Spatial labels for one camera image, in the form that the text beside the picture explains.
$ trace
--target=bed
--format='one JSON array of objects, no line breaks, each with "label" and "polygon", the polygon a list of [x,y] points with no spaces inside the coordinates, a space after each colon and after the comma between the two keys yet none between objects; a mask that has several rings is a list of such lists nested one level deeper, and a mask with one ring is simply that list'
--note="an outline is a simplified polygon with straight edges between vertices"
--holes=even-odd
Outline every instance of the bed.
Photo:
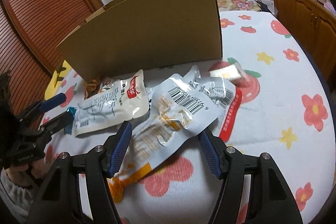
[{"label": "bed", "polygon": [[[221,10],[225,5],[230,7],[227,3],[218,3],[223,59],[148,70],[144,72],[145,85],[155,86],[173,73],[184,75],[194,64],[208,71],[237,60],[250,85],[240,86],[242,104],[226,144],[247,155],[270,153],[287,180],[303,222],[309,223],[333,187],[336,149],[331,105],[304,51],[271,13],[248,9],[248,4],[245,9]],[[41,123],[69,106],[76,107],[84,98],[85,84],[80,75],[67,68],[55,93],[66,93],[68,102],[46,113]],[[86,153],[116,131],[112,127],[79,137],[59,132],[46,147],[45,162],[51,164],[62,151]],[[80,175],[79,180],[83,211],[90,216],[85,176]],[[245,176],[237,223],[245,219],[249,180]],[[116,207],[123,223],[205,224],[220,187],[193,138],[168,163],[128,186]]]}]

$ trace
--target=brown cardboard box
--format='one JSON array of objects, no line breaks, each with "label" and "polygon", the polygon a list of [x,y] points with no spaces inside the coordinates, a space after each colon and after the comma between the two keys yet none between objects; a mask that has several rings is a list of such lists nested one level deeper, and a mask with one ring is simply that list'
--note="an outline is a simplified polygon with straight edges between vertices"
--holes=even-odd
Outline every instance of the brown cardboard box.
[{"label": "brown cardboard box", "polygon": [[58,46],[86,81],[222,57],[216,0],[112,0]]}]

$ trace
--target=red package edge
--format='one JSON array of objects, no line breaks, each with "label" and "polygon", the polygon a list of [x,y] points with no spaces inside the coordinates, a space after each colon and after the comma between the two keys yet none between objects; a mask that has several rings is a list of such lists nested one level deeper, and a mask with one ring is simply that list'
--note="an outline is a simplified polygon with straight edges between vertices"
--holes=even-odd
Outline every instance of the red package edge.
[{"label": "red package edge", "polygon": [[223,142],[227,142],[231,136],[232,129],[235,124],[236,114],[240,103],[242,102],[242,97],[242,91],[236,87],[236,96],[229,107],[229,111],[226,115],[225,121],[219,134],[219,137],[223,140]]}]

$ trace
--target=blue textured pad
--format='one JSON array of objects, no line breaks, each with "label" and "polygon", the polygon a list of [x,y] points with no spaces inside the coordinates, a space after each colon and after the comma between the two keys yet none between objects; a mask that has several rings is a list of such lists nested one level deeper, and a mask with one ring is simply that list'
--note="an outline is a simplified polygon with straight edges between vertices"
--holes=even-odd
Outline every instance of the blue textured pad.
[{"label": "blue textured pad", "polygon": [[204,131],[202,131],[200,134],[198,134],[198,140],[211,173],[219,179],[222,173],[219,165],[219,157],[213,148],[209,137]]},{"label": "blue textured pad", "polygon": [[132,137],[132,125],[128,123],[125,128],[118,144],[116,145],[111,155],[111,165],[109,169],[110,175],[113,177],[115,173],[119,172],[121,164],[123,162],[127,147]]}]

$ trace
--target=metal screw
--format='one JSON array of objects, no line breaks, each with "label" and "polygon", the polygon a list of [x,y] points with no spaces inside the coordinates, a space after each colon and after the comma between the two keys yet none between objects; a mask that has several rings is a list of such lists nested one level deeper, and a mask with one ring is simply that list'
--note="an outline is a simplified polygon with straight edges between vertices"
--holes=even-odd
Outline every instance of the metal screw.
[{"label": "metal screw", "polygon": [[59,154],[59,157],[60,157],[61,159],[65,159],[67,156],[68,156],[68,153],[67,153],[67,152],[62,152],[61,154]]},{"label": "metal screw", "polygon": [[226,149],[226,152],[230,153],[230,154],[233,154],[234,152],[236,152],[235,148],[232,147],[232,146],[229,146],[227,149]]},{"label": "metal screw", "polygon": [[268,154],[268,153],[263,153],[262,154],[262,157],[265,159],[265,160],[269,160],[271,158],[271,155]]},{"label": "metal screw", "polygon": [[103,151],[103,149],[104,149],[104,147],[103,147],[102,145],[97,145],[97,146],[94,148],[94,150],[95,150],[96,152]]}]

